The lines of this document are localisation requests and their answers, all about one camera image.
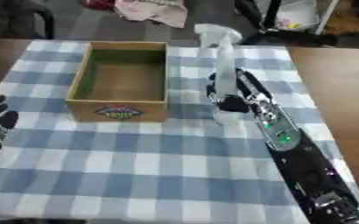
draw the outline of chair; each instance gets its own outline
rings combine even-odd
[[[265,18],[261,16],[252,0],[235,0],[236,11],[246,17],[257,33],[245,39],[243,45],[255,45],[267,40],[274,43],[295,46],[335,46],[336,37],[333,35],[315,35],[302,31],[279,30],[275,27],[281,0],[271,0]]]

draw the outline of box label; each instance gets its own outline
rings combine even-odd
[[[106,116],[108,118],[112,118],[120,121],[130,119],[133,116],[140,116],[143,114],[141,111],[138,111],[133,108],[129,108],[125,105],[115,105],[115,104],[105,105],[97,109],[95,113],[100,116]]]

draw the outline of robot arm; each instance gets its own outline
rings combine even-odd
[[[253,112],[272,159],[309,222],[359,224],[358,202],[317,145],[251,73],[236,69],[236,76],[239,95],[216,99],[213,83],[208,97],[221,110]]]

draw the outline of floor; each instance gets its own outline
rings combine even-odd
[[[226,25],[244,35],[254,30],[244,17],[234,12],[234,0],[185,0],[188,17],[185,28],[174,29],[150,21],[131,22],[115,12],[90,10],[79,0],[34,0],[51,9],[56,18],[57,39],[168,41],[181,45],[196,40],[193,29],[198,23]]]
[[[329,19],[325,33],[359,32],[359,17],[351,9],[350,0],[340,0]]]

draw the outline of chair leg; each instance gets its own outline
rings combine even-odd
[[[53,13],[45,6],[31,2],[32,12],[40,15],[45,21],[45,38],[54,39],[55,37],[55,20]]]

